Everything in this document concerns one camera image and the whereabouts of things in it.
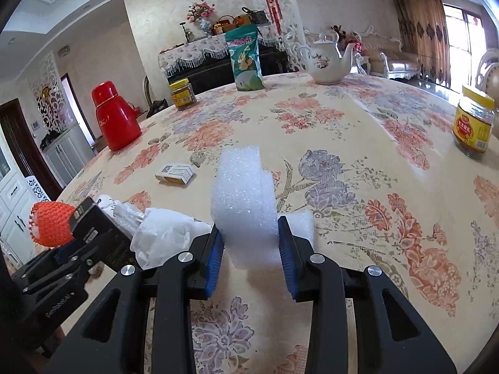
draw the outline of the small jar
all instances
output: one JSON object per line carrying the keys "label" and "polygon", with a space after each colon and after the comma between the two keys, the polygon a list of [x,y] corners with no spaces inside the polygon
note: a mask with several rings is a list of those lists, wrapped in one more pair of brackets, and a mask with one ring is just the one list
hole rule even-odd
{"label": "small jar", "polygon": [[198,101],[194,95],[192,84],[189,83],[189,79],[182,79],[170,84],[170,90],[173,103],[177,109],[185,109]]}
{"label": "small jar", "polygon": [[213,31],[216,35],[221,35],[224,33],[224,29],[221,27],[221,24],[214,24]]}
{"label": "small jar", "polygon": [[491,138],[496,106],[493,98],[479,89],[463,86],[452,132],[456,145],[468,156],[482,156]]}

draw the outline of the metal screw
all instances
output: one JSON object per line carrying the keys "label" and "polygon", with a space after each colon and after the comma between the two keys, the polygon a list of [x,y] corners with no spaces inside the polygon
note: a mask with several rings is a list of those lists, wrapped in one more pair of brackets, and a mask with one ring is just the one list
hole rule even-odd
{"label": "metal screw", "polygon": [[310,261],[314,264],[321,264],[326,261],[326,258],[320,253],[314,253],[310,256]]}
{"label": "metal screw", "polygon": [[367,268],[367,272],[373,277],[378,277],[382,273],[381,269],[378,266],[369,266]]}
{"label": "metal screw", "polygon": [[131,276],[133,273],[135,273],[135,266],[131,264],[127,264],[121,268],[121,274],[124,276]]}
{"label": "metal screw", "polygon": [[179,261],[181,261],[182,263],[186,263],[188,261],[191,261],[192,259],[194,259],[194,256],[192,255],[192,253],[183,252],[183,253],[179,254]]}

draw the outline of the red bottle cap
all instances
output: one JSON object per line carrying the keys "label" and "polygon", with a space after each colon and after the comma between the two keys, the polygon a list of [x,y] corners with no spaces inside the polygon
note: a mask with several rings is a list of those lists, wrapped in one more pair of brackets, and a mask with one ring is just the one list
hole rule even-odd
{"label": "red bottle cap", "polygon": [[116,87],[114,87],[113,82],[110,81],[101,83],[92,90],[92,99],[96,107],[117,95],[118,91]]}

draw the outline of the black box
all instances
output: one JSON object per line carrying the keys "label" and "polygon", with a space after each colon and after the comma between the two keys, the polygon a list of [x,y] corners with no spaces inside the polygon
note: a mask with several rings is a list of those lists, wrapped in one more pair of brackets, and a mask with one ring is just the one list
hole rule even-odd
{"label": "black box", "polygon": [[138,267],[135,253],[130,250],[130,239],[92,198],[87,197],[78,205],[69,218],[69,229],[75,239],[83,240],[86,243],[91,242],[99,234],[112,231],[114,242],[106,243],[106,248],[109,251],[103,255],[104,264],[116,272],[119,272],[127,264]]}

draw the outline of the teapot spout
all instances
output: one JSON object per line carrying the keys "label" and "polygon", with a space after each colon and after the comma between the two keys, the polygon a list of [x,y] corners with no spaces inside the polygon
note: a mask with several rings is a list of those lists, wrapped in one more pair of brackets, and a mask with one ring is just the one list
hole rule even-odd
{"label": "teapot spout", "polygon": [[352,69],[352,56],[353,56],[353,48],[355,44],[349,43],[345,49],[345,53],[341,58],[341,69],[343,70],[343,75],[346,76],[350,73]]}

